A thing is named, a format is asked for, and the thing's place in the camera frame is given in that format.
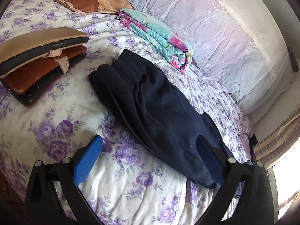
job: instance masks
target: wall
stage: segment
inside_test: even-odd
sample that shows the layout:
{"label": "wall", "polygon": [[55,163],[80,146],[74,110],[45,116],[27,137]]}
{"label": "wall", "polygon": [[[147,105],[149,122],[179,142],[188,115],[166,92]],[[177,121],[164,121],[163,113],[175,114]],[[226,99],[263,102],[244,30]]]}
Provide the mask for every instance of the wall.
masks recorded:
{"label": "wall", "polygon": [[[286,0],[262,0],[274,17],[287,46],[291,46],[300,68],[300,22]],[[267,113],[254,125],[261,141],[269,135],[300,103],[300,73],[274,102]]]}

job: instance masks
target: blue gripper pad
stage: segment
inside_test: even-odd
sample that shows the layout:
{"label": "blue gripper pad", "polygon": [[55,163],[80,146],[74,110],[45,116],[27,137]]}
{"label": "blue gripper pad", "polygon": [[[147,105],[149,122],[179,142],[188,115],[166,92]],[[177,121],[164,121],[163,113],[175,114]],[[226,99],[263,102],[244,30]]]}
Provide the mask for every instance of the blue gripper pad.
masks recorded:
{"label": "blue gripper pad", "polygon": [[86,152],[74,167],[73,182],[76,186],[85,182],[102,149],[103,140],[101,136],[95,135],[90,141]]}

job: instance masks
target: bed sheet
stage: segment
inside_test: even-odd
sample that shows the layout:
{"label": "bed sheet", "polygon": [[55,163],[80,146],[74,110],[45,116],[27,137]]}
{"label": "bed sheet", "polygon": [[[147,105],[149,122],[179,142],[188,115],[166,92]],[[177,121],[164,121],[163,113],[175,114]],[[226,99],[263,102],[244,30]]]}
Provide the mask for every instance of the bed sheet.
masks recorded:
{"label": "bed sheet", "polygon": [[[104,224],[194,224],[214,192],[197,186],[140,145],[100,103],[88,74],[101,64],[111,64],[124,49],[150,60],[199,113],[206,111],[212,117],[239,162],[250,159],[248,119],[213,77],[194,65],[181,74],[116,16],[82,15],[52,0],[13,0],[0,20],[0,43],[53,27],[88,33],[88,54],[30,108],[0,84],[0,170],[9,184],[24,199],[35,161],[59,162],[99,134],[103,152],[79,187]],[[66,214],[74,218],[59,183],[55,185]],[[225,218],[237,202],[234,198]]]}

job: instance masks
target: pink and turquoise blanket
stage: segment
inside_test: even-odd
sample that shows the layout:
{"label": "pink and turquoise blanket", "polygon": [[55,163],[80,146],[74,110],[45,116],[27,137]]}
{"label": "pink and turquoise blanket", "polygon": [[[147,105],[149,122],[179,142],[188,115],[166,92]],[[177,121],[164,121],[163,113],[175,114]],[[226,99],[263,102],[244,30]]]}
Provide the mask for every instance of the pink and turquoise blanket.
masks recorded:
{"label": "pink and turquoise blanket", "polygon": [[185,72],[192,61],[193,49],[188,41],[156,18],[123,8],[119,16],[128,29],[146,40],[171,65]]}

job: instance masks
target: brown leather case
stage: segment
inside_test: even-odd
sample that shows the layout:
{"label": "brown leather case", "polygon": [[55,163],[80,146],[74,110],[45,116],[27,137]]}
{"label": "brown leather case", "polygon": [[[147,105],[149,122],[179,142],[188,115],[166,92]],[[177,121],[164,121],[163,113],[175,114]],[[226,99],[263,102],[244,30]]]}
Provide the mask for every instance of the brown leather case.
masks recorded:
{"label": "brown leather case", "polygon": [[0,45],[0,79],[52,50],[82,45],[88,40],[88,34],[65,27],[37,30],[7,40]]}
{"label": "brown leather case", "polygon": [[[74,46],[62,50],[60,58],[66,56],[68,59],[71,59],[86,51],[87,48],[85,46]],[[23,94],[36,81],[59,67],[59,64],[54,59],[55,58],[38,58],[13,71],[1,81],[11,92]]]}
{"label": "brown leather case", "polygon": [[54,0],[77,13],[118,14],[121,8],[134,9],[127,0]]}

